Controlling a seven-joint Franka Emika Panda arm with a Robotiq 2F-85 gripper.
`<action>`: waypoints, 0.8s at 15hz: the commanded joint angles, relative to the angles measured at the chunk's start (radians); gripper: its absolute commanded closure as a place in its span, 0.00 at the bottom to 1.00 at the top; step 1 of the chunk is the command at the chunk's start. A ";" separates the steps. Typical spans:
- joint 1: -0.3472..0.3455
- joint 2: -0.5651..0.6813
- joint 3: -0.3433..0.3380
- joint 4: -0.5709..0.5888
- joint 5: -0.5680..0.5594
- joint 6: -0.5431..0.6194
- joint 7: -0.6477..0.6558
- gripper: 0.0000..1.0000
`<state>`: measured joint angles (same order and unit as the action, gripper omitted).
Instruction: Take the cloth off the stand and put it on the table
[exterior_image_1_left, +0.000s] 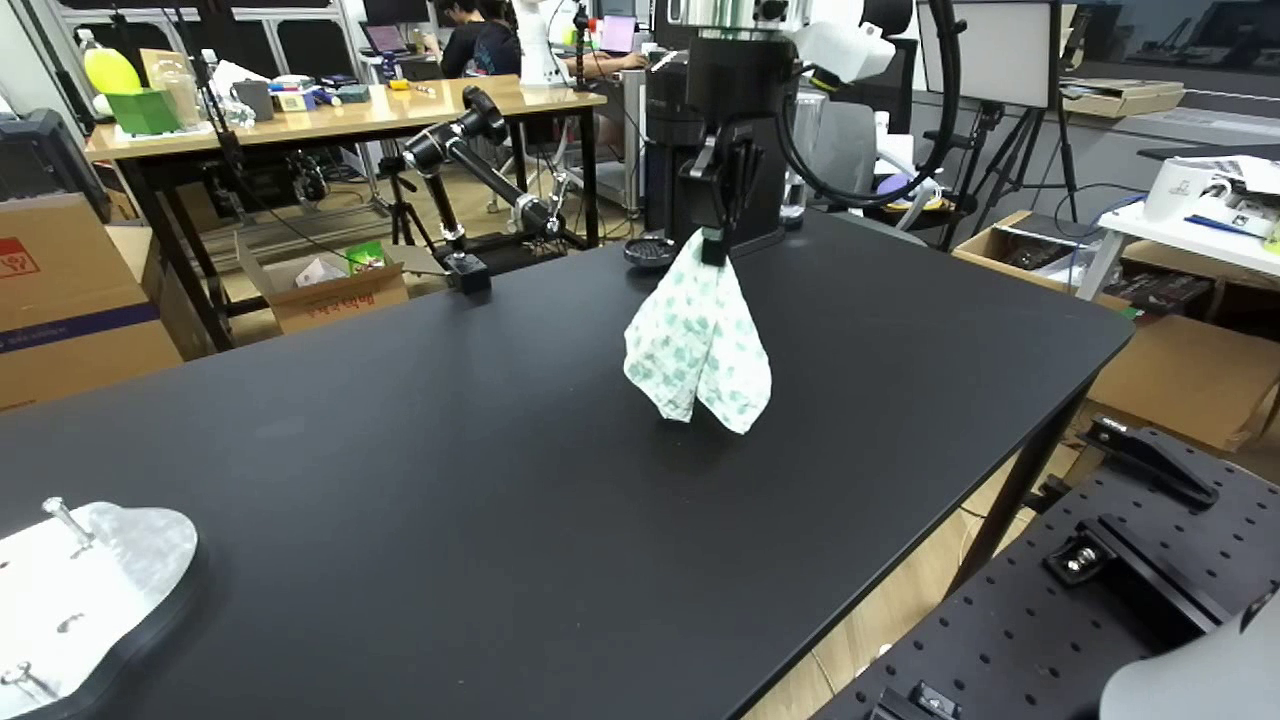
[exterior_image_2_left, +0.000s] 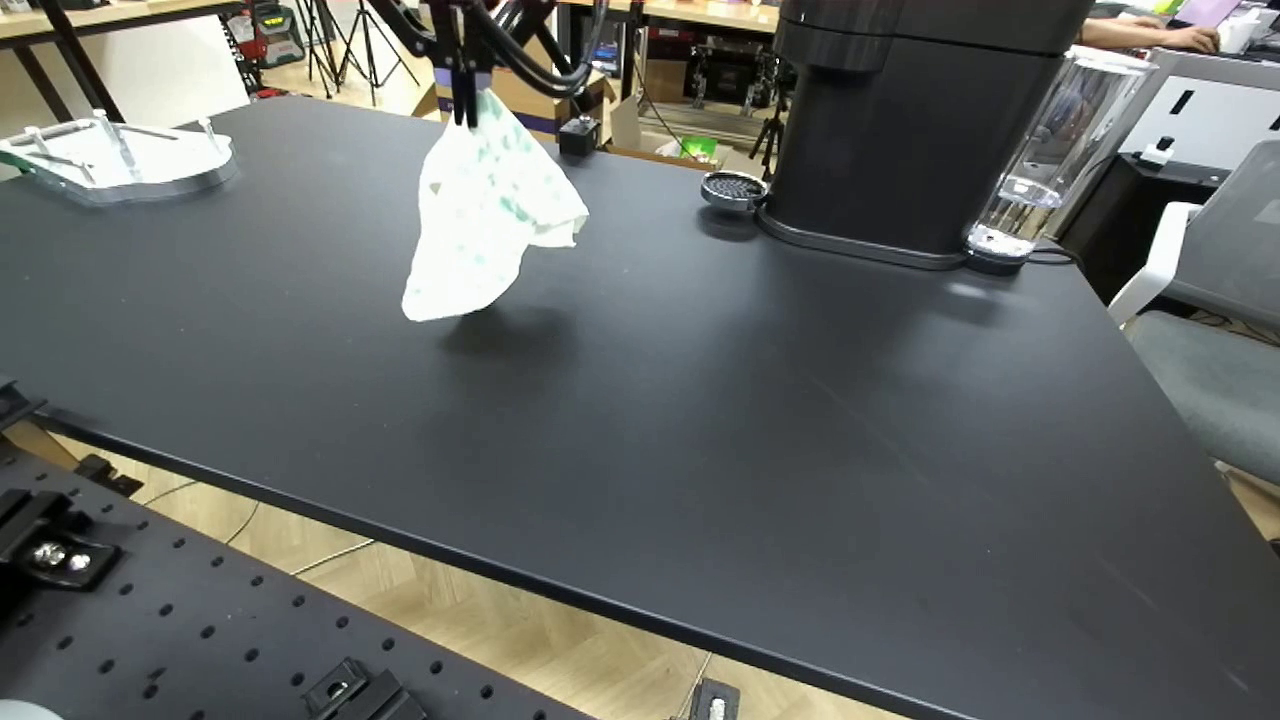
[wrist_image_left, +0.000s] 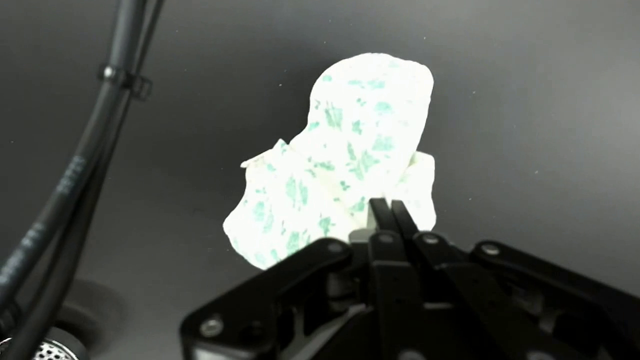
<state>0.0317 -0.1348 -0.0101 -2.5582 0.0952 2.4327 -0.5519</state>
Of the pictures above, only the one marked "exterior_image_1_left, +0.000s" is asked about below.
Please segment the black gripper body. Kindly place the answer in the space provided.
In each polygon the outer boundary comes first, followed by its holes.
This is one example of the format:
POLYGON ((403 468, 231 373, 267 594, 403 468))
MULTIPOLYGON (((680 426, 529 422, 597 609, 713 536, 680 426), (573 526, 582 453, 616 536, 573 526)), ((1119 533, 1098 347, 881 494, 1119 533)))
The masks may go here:
POLYGON ((682 175, 713 183, 713 219, 704 228, 776 228, 782 160, 769 121, 707 128, 700 149, 680 163, 680 178, 682 175))

